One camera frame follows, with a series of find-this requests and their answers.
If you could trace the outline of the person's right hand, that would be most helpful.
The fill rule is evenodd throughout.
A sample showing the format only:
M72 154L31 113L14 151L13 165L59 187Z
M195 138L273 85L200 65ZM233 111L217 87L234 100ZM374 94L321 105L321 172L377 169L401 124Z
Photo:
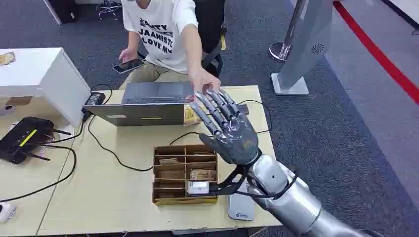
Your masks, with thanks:
M119 61L122 63L138 58L137 49L126 48L119 55Z

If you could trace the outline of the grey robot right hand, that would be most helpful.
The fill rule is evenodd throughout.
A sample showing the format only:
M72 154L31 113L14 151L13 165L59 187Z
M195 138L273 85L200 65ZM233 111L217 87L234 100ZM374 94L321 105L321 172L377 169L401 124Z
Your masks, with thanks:
M229 164L247 165L260 156L257 133L227 92L209 88L206 95L196 91L194 96L209 113L196 102L189 104L211 133L199 134L207 147Z

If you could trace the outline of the person's left hand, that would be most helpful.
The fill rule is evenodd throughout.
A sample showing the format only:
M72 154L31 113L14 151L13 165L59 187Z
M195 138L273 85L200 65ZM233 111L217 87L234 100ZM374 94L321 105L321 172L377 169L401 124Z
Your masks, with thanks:
M205 94L208 88L219 91L221 85L218 78L208 73L202 67L189 71L188 78L194 88L194 94L197 92Z

